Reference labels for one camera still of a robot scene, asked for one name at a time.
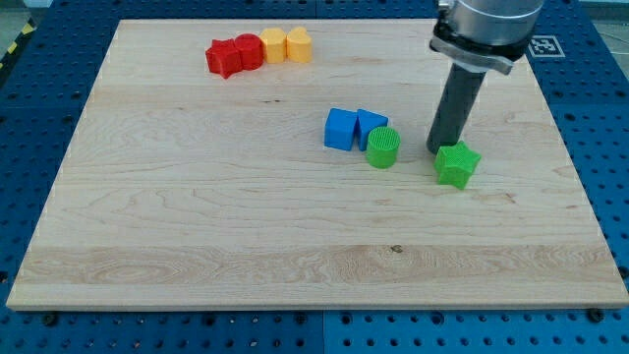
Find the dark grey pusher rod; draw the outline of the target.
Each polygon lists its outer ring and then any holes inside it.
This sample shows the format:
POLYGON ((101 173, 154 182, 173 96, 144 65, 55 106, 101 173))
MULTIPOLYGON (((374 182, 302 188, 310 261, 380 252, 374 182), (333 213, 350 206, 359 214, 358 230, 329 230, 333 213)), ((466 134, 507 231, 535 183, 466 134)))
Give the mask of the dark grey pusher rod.
POLYGON ((427 138, 427 149, 437 154, 441 147, 459 142, 485 72, 470 72, 452 64, 427 138))

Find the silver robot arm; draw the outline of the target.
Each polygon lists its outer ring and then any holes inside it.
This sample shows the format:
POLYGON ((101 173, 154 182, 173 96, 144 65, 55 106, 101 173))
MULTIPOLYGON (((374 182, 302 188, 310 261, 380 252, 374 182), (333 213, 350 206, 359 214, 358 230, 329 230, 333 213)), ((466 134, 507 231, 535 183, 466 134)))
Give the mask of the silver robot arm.
POLYGON ((525 53, 543 0, 437 0, 429 48, 452 60, 427 149, 458 143, 486 73, 508 75, 525 53))

